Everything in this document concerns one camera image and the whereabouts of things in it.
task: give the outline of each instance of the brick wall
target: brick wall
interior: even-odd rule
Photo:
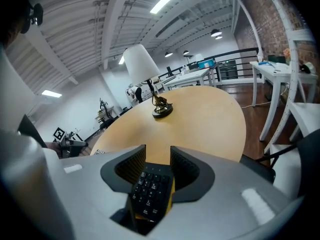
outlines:
[[[290,18],[294,30],[304,28],[303,18],[289,0],[280,0]],[[250,13],[256,27],[263,53],[283,56],[283,51],[289,47],[284,25],[272,0],[242,0]],[[234,37],[239,49],[257,47],[257,42],[250,23],[242,9],[239,11]],[[320,61],[317,47],[313,42],[301,41],[297,44],[299,59],[311,62],[320,75]],[[319,80],[317,83],[317,101],[319,100]]]

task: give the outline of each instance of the white lampshade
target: white lampshade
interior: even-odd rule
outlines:
[[[129,47],[123,57],[133,85],[160,74],[159,68],[142,44]]]
[[[204,60],[204,57],[202,56],[201,53],[198,53],[195,55],[195,61],[196,62],[199,62],[199,61],[203,61]]]

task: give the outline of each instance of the shelf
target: shelf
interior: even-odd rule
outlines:
[[[289,109],[304,137],[320,129],[320,104],[291,102]]]

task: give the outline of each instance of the wooden floor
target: wooden floor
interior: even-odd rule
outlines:
[[[269,86],[262,83],[257,86],[256,103],[268,102],[265,94],[269,91]],[[233,96],[242,108],[252,104],[253,84],[223,85],[221,89]],[[264,148],[275,133],[285,109],[285,105],[280,102],[265,140],[260,141],[259,136],[264,128],[269,107],[270,103],[242,109],[246,124],[246,140],[243,154],[253,159],[258,159],[263,156]],[[296,125],[295,119],[290,116],[276,144],[290,144],[289,137]]]

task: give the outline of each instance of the white cloth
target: white cloth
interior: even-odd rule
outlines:
[[[135,95],[137,89],[138,89],[138,87],[136,87],[136,86],[133,86],[133,87],[129,88],[129,94],[130,95]]]

